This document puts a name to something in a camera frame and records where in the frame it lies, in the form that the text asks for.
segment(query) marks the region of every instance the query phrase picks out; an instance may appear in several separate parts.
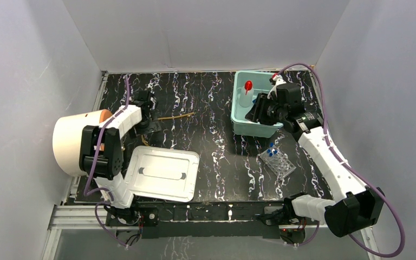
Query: teal bin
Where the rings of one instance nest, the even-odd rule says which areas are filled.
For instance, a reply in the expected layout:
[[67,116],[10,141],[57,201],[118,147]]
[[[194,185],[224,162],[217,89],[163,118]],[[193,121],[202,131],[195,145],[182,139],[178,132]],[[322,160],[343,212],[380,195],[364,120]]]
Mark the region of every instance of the teal bin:
[[254,89],[253,100],[261,92],[268,93],[272,89],[269,79],[273,73],[257,72],[249,70],[240,70],[235,73],[233,82],[232,112],[230,118],[233,122],[233,132],[238,135],[248,135],[251,137],[271,137],[277,129],[283,127],[282,123],[276,123],[273,126],[265,126],[260,123],[253,123],[245,119],[246,114],[251,110],[250,107],[242,107],[238,104],[240,90],[245,86],[245,82],[250,80]]

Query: black marble surface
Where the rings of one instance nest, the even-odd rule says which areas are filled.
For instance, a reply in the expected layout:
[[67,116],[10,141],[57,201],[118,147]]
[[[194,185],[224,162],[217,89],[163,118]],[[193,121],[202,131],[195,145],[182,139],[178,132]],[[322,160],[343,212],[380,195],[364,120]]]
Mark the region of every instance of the black marble surface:
[[[108,75],[101,109],[114,112],[125,103],[124,75]],[[314,197],[331,198],[328,185],[311,157],[290,134],[279,130],[270,139],[234,135],[230,113],[235,72],[128,75],[132,96],[137,90],[154,91],[159,117],[195,113],[164,120],[162,131],[145,137],[151,146],[194,151],[200,155],[194,202],[281,200],[301,191]],[[287,71],[284,79],[302,86],[307,110],[319,111],[308,71]],[[283,181],[258,157],[271,142],[297,167]],[[133,148],[143,145],[140,138],[128,136],[124,143],[128,158]]]

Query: white wall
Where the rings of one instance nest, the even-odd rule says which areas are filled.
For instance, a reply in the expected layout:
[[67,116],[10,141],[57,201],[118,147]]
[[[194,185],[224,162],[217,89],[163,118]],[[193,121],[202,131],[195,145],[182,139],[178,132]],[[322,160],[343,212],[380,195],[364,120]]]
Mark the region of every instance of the white wall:
[[64,0],[109,72],[315,64],[349,0]]
[[92,108],[100,77],[61,0],[0,1],[0,259],[40,259],[68,183],[53,127]]
[[[316,68],[338,147],[399,211],[398,259],[416,259],[416,1],[352,0]],[[374,228],[382,252],[399,244],[392,219],[384,207]]]

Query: clear plastic tray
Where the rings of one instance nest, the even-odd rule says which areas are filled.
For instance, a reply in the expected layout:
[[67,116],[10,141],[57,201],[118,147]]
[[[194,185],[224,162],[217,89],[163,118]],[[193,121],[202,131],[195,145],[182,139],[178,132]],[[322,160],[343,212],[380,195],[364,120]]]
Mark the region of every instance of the clear plastic tray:
[[262,152],[259,157],[279,179],[284,179],[296,169],[296,166],[288,160],[288,156],[283,154],[273,143],[271,143],[269,148]]

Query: gray floor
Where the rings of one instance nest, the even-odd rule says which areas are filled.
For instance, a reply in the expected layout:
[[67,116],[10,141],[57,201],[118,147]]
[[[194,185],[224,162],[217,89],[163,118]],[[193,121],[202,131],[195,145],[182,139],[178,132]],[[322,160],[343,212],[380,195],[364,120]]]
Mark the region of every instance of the gray floor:
[[[313,229],[306,228],[308,236]],[[119,238],[130,236],[126,233]],[[142,239],[128,251],[102,230],[64,230],[55,259],[369,259],[349,237],[335,237],[328,229],[320,229],[308,245],[295,250],[281,240],[261,237],[172,237]]]

